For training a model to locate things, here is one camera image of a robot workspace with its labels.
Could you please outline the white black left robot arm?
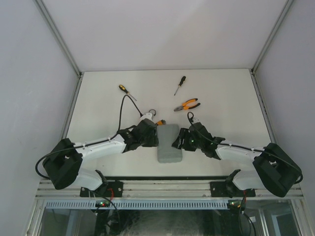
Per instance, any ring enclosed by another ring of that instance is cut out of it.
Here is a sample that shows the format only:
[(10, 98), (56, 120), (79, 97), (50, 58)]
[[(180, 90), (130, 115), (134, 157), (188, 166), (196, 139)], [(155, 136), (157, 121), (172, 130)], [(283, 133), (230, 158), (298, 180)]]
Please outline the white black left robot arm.
[(86, 170), (89, 161), (112, 154), (125, 153), (138, 147), (157, 147), (157, 125), (144, 119), (131, 130), (122, 129), (111, 139), (87, 143), (73, 143), (62, 139), (55, 148), (43, 157), (43, 168), (55, 189), (62, 190), (71, 185), (88, 189), (98, 197), (105, 197), (109, 182), (99, 170)]

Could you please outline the short yellow black screwdriver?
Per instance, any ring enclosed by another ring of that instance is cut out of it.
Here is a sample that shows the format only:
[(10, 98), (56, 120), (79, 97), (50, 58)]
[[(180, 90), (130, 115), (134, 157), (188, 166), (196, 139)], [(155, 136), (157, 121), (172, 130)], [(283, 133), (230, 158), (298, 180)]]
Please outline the short yellow black screwdriver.
[(125, 88), (125, 86), (119, 85), (119, 89), (120, 89), (121, 91), (123, 91), (125, 94), (127, 94), (128, 96), (130, 96), (134, 101), (137, 101), (137, 100), (131, 95), (131, 93)]

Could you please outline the grey plastic tool case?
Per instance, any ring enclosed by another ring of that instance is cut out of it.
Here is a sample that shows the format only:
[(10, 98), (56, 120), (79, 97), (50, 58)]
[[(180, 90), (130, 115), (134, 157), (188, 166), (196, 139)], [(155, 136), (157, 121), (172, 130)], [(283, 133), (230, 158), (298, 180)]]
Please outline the grey plastic tool case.
[(176, 141), (179, 132), (180, 129), (177, 124), (159, 125), (157, 127), (157, 160), (159, 163), (179, 163), (182, 161), (182, 150), (172, 147), (172, 144)]

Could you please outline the long black yellow screwdriver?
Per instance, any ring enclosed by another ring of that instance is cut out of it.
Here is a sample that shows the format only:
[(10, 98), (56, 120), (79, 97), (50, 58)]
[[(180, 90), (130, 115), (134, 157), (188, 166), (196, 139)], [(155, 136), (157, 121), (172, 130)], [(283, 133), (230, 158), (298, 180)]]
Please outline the long black yellow screwdriver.
[(186, 76), (183, 76), (183, 77), (181, 78), (179, 84), (178, 84), (178, 87), (177, 87), (177, 89), (176, 89), (176, 91), (175, 91), (175, 93), (174, 93), (174, 96), (177, 94), (179, 88), (183, 85), (183, 83), (185, 82), (185, 80), (186, 80)]

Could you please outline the left aluminium frame post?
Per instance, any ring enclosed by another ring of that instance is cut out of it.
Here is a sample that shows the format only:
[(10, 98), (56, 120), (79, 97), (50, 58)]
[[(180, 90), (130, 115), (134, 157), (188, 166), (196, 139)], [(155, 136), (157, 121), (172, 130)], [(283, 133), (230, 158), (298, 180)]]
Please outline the left aluminium frame post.
[(80, 71), (72, 53), (70, 52), (65, 40), (63, 39), (53, 17), (51, 16), (45, 2), (43, 0), (33, 0), (35, 6), (37, 7), (39, 13), (41, 14), (44, 22), (46, 23), (48, 29), (50, 30), (52, 36), (56, 40), (58, 46), (60, 47), (62, 53), (64, 54), (66, 60), (70, 64), (74, 73), (78, 78), (81, 77), (82, 72)]

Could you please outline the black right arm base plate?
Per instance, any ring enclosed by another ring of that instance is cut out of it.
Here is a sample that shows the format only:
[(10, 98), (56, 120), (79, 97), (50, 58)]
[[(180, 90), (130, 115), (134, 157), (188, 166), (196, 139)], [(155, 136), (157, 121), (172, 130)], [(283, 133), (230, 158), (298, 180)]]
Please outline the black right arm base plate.
[(255, 197), (256, 193), (254, 189), (240, 190), (233, 184), (229, 186), (225, 181), (211, 181), (210, 191), (212, 197)]

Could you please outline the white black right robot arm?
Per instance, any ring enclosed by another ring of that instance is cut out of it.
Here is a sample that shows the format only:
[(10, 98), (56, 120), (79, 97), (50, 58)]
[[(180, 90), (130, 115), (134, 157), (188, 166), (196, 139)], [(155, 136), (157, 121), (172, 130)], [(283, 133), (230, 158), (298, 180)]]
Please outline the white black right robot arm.
[(209, 158), (251, 166), (249, 171), (236, 169), (228, 176), (225, 186), (230, 196), (261, 188), (283, 198), (303, 179), (301, 168), (277, 144), (269, 143), (261, 148), (243, 147), (225, 138), (213, 137), (199, 122), (181, 128), (172, 147), (185, 151), (199, 149)]

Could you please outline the aluminium front rail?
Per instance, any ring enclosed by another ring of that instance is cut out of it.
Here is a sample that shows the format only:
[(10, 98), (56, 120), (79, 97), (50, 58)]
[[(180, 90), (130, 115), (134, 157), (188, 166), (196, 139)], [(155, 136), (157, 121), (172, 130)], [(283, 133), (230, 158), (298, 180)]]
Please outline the aluminium front rail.
[[(201, 199), (213, 198), (209, 180), (124, 180), (122, 199)], [(72, 186), (56, 190), (48, 180), (42, 180), (36, 197), (75, 199), (80, 188)]]

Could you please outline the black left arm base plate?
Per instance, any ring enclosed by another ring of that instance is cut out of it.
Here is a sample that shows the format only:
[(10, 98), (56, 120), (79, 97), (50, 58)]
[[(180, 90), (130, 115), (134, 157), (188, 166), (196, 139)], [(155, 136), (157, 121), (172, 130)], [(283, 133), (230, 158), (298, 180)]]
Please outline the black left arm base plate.
[(80, 190), (80, 197), (106, 197), (106, 198), (120, 198), (122, 197), (124, 183), (122, 181), (110, 181), (106, 186), (101, 186), (97, 190), (90, 191), (88, 188), (82, 187)]

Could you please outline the right aluminium frame post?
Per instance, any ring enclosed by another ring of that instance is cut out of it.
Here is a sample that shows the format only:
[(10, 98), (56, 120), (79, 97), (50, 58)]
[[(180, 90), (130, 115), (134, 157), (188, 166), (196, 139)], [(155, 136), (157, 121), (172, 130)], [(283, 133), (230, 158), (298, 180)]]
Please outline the right aluminium frame post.
[(280, 27), (282, 26), (286, 16), (288, 15), (292, 5), (295, 3), (295, 0), (287, 0), (282, 8), (282, 10), (280, 11), (279, 16), (276, 19), (275, 24), (273, 25), (252, 69), (251, 72), (252, 74), (256, 73), (256, 71), (258, 70), (260, 64), (262, 63), (265, 55), (267, 54), (272, 42), (274, 41)]

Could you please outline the orange black pliers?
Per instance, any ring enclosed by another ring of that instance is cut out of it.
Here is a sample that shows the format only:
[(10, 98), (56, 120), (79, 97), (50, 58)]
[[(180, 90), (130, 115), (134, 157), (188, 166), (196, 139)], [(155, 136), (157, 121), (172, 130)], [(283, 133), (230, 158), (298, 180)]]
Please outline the orange black pliers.
[(191, 109), (197, 108), (200, 105), (201, 105), (201, 103), (198, 102), (198, 98), (193, 98), (193, 99), (190, 99), (190, 100), (182, 103), (180, 106), (176, 107), (174, 109), (174, 111), (179, 112), (182, 110), (191, 110)]

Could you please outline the orange hex key set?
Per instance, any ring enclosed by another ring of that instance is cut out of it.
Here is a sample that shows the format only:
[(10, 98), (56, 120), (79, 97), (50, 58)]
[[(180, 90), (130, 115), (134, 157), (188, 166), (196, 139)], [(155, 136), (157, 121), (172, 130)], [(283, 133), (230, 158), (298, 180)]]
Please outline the orange hex key set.
[(165, 120), (159, 120), (158, 122), (157, 122), (157, 125), (166, 125), (166, 121)]

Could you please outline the aluminium frame post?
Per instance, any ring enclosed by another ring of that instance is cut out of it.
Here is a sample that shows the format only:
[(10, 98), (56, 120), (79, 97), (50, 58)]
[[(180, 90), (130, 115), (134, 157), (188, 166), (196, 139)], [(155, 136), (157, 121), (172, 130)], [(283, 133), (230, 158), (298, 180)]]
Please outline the aluminium frame post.
[(282, 8), (282, 10), (280, 11), (279, 16), (276, 19), (275, 24), (273, 25), (252, 69), (251, 72), (252, 74), (256, 73), (256, 71), (258, 70), (260, 64), (262, 63), (265, 55), (267, 54), (272, 42), (274, 41), (280, 27), (282, 26), (286, 16), (288, 15), (292, 5), (295, 3), (295, 0), (287, 0)]
[(82, 72), (80, 71), (72, 53), (70, 52), (65, 40), (63, 39), (53, 17), (51, 16), (45, 2), (43, 0), (33, 0), (35, 6), (37, 7), (39, 13), (41, 14), (44, 22), (46, 23), (48, 29), (50, 30), (52, 36), (56, 40), (58, 46), (60, 47), (62, 53), (64, 54), (66, 60), (70, 64), (74, 73), (78, 78), (81, 77)]

